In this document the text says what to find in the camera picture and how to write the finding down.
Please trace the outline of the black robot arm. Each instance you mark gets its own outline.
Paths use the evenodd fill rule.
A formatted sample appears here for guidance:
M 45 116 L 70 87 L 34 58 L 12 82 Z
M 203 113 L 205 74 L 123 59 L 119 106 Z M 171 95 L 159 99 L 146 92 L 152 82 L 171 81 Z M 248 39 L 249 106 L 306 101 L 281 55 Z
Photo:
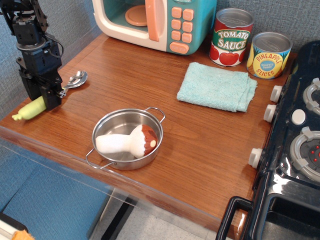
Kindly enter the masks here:
M 47 110 L 62 103 L 63 46 L 47 32 L 47 16 L 37 0 L 2 0 L 1 14 L 16 37 L 22 56 L 16 59 L 19 74 L 31 100 L 42 97 Z

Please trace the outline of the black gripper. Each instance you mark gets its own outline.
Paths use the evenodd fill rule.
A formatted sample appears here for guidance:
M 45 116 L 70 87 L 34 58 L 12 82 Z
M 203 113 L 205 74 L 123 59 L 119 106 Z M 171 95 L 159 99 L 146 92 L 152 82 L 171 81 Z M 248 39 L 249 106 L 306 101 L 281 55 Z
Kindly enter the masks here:
M 22 54 L 16 62 L 20 66 L 23 86 L 32 101 L 42 96 L 49 111 L 62 103 L 62 78 L 58 74 L 62 66 L 59 44 L 52 39 L 42 39 L 35 45 L 16 44 Z

